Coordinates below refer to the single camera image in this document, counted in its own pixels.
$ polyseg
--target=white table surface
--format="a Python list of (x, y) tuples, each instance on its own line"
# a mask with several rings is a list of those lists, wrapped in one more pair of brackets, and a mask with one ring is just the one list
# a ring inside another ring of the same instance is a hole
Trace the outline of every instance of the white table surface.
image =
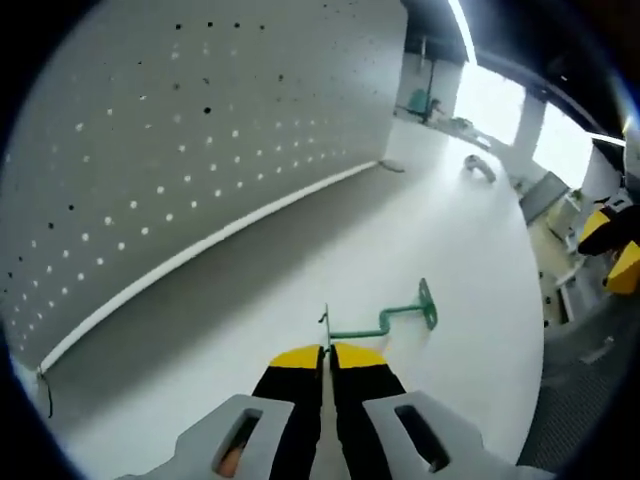
[[(476, 153), (498, 179), (463, 169)], [(439, 325), (394, 321), (384, 352), (408, 390), (475, 423), (485, 446), (517, 460), (533, 417), (543, 354), (537, 267), (500, 163), (461, 140), (394, 120), (376, 167), (267, 217), (171, 273), (102, 322), (49, 372), (49, 421), (90, 478), (144, 473), (177, 436), (268, 361), (324, 342), (332, 328), (377, 325), (417, 298), (425, 277)]]

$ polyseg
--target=green bent bracket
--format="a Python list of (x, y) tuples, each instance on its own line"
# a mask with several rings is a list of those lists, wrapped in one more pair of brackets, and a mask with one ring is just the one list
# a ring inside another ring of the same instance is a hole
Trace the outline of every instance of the green bent bracket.
[(380, 312), (378, 317), (379, 328), (377, 330), (359, 330), (353, 332), (331, 332), (329, 328), (329, 311), (325, 310), (325, 314), (320, 319), (320, 322), (326, 322), (327, 333), (329, 340), (331, 339), (344, 339), (344, 338), (368, 338), (368, 337), (384, 337), (389, 334), (391, 330), (391, 324), (389, 322), (390, 317), (396, 313), (421, 311), (424, 315), (424, 319), (427, 322), (427, 328), (433, 330), (438, 325), (438, 312), (436, 305), (431, 297), (431, 292), (427, 286), (427, 281), (423, 278), (418, 284), (418, 299), (420, 305), (409, 305), (408, 307), (398, 308), (386, 308)]

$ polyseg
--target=ceiling light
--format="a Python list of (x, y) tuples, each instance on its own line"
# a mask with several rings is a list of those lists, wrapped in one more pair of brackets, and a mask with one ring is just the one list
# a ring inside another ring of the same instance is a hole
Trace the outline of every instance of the ceiling light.
[(593, 140), (600, 140), (601, 142), (611, 143), (613, 145), (618, 145), (620, 147), (624, 147), (627, 145), (627, 142), (620, 138), (609, 137), (608, 135), (600, 135), (599, 133), (588, 133), (588, 135)]
[(627, 130), (631, 126), (631, 115), (627, 117), (627, 120), (624, 122), (624, 127), (622, 127), (622, 133), (627, 134)]
[(473, 41), (471, 40), (469, 24), (467, 23), (467, 19), (464, 16), (464, 12), (462, 11), (460, 2), (458, 0), (449, 0), (449, 5), (451, 6), (451, 10), (453, 11), (453, 16), (456, 19), (458, 28), (460, 29), (462, 41), (464, 42), (464, 48), (467, 50), (467, 59), (469, 60), (469, 63), (477, 65), (478, 60), (476, 58), (476, 50), (473, 46)]

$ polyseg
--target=gray gripper bracket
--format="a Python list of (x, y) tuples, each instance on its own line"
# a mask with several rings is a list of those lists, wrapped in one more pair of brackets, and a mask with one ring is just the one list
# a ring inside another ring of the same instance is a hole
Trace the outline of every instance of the gray gripper bracket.
[[(549, 472), (510, 465), (487, 452), (479, 430), (422, 392), (368, 400), (364, 407), (397, 480), (544, 480)], [(419, 447), (414, 434), (426, 441)]]
[(259, 419), (242, 452), (236, 480), (268, 480), (293, 403), (234, 395), (193, 425), (176, 442), (173, 457), (144, 475), (124, 479), (222, 480), (215, 473), (239, 428), (248, 418)]

